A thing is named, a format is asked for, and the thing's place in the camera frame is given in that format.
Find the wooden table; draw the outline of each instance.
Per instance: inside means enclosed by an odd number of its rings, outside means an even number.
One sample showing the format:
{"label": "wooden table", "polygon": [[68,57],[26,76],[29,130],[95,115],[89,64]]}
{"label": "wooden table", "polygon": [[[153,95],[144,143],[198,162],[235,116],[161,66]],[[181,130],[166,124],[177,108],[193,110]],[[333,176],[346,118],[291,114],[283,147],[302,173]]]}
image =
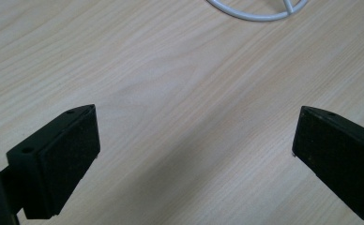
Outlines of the wooden table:
{"label": "wooden table", "polygon": [[205,0],[0,1],[0,169],[91,103],[98,159],[58,217],[22,224],[364,224],[291,150],[302,105],[364,127],[364,1],[263,23]]}

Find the table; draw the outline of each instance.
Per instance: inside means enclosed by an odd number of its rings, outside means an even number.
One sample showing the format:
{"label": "table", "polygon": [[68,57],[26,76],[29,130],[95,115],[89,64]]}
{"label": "table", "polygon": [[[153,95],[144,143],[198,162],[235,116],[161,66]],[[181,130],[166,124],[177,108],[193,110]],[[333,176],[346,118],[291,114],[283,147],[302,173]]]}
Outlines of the table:
{"label": "table", "polygon": [[291,150],[302,105],[364,127],[364,1],[279,22],[205,0],[0,1],[0,169],[86,104],[98,159],[59,216],[22,224],[364,224]]}

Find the white circular rim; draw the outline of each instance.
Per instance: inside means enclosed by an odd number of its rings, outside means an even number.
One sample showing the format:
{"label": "white circular rim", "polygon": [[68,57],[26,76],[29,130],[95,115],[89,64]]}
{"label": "white circular rim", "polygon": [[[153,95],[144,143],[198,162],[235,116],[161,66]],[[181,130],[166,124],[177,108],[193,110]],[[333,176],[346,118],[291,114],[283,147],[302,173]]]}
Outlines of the white circular rim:
{"label": "white circular rim", "polygon": [[232,7],[228,7],[219,0],[207,0],[207,1],[211,5],[213,5],[215,8],[221,10],[222,12],[224,12],[230,16],[236,17],[241,20],[254,21],[254,22],[271,22],[271,21],[277,21],[277,20],[286,18],[294,13],[297,13],[308,2],[308,0],[301,0],[296,4],[296,6],[293,7],[290,0],[283,0],[285,6],[287,8],[287,11],[273,14],[273,15],[257,15],[257,14],[250,14],[247,12],[239,11]]}

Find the light wood tabletop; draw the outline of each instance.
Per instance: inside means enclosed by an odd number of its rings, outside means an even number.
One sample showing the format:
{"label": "light wood tabletop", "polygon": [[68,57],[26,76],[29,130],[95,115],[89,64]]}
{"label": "light wood tabletop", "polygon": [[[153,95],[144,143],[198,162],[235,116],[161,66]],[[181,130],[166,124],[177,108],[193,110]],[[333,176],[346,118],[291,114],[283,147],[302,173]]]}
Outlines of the light wood tabletop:
{"label": "light wood tabletop", "polygon": [[99,157],[59,216],[21,224],[364,224],[292,156],[303,105],[364,127],[364,1],[278,22],[205,0],[0,1],[0,169],[87,104]]}

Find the curved wire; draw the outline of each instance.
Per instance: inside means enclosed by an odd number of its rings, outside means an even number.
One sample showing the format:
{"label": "curved wire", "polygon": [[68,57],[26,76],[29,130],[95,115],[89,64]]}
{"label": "curved wire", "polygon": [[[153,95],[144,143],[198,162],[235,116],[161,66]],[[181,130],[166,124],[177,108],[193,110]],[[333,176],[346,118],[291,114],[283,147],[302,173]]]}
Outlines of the curved wire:
{"label": "curved wire", "polygon": [[270,21],[276,21],[283,18],[286,18],[294,13],[297,13],[299,10],[301,10],[308,2],[308,0],[301,0],[296,6],[292,7],[290,1],[284,0],[284,3],[287,7],[287,11],[273,14],[273,15],[257,15],[257,14],[250,14],[247,12],[239,11],[237,9],[234,9],[232,7],[228,7],[224,5],[219,0],[207,0],[211,5],[213,5],[215,8],[221,10],[222,12],[236,17],[241,20],[245,21],[254,21],[254,22],[270,22]]}

